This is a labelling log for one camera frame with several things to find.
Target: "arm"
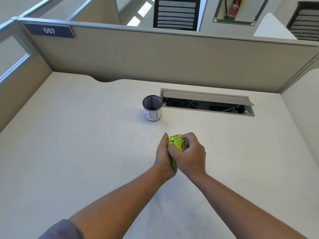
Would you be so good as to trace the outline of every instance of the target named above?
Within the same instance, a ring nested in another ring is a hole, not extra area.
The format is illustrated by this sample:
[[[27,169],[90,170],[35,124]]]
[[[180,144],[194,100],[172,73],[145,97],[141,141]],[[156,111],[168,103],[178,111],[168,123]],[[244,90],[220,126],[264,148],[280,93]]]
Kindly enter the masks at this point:
[[[194,133],[182,135],[184,152],[168,148],[178,168],[204,194],[210,205],[237,239],[305,239],[302,234],[241,197],[205,171],[205,148]]]
[[[165,133],[149,170],[70,217],[85,239],[122,238],[157,190],[175,175],[167,139]]]

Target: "gray sleeve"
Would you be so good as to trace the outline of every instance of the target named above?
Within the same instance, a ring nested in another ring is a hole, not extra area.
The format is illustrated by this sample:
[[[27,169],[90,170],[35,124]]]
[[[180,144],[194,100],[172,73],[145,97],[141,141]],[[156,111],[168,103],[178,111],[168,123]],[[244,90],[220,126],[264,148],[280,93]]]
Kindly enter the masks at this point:
[[[82,232],[69,220],[51,226],[39,239],[84,239]]]

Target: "green peeler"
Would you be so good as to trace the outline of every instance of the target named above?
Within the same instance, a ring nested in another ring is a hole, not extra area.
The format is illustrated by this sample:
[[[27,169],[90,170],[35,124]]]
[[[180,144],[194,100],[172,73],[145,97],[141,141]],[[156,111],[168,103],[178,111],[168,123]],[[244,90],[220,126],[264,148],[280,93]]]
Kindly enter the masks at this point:
[[[167,139],[168,146],[171,146],[172,144],[174,144],[178,148],[178,150],[180,150],[181,152],[184,151],[184,142],[185,142],[185,140],[181,138],[181,135],[169,137]],[[172,165],[173,165],[174,169],[178,168],[174,158],[172,158]]]

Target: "black mesh chair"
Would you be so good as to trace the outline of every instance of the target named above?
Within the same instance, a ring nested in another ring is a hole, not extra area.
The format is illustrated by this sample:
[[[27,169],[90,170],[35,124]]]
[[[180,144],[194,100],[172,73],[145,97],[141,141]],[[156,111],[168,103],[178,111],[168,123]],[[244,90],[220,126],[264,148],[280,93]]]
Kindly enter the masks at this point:
[[[154,28],[197,30],[200,0],[155,0]]]
[[[287,29],[298,40],[319,41],[319,2],[298,2]]]

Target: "white desk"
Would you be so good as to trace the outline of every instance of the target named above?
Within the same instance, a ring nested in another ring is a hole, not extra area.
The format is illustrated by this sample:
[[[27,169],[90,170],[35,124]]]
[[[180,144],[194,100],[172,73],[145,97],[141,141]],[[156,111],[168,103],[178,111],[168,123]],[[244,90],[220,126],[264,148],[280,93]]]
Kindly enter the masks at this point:
[[[142,100],[160,88],[249,96],[255,117],[163,108],[149,122]],[[64,73],[53,73],[0,134],[0,238],[37,238],[146,171],[164,132],[190,131],[210,175],[317,238],[319,170],[280,95]],[[234,236],[178,172],[124,238]]]

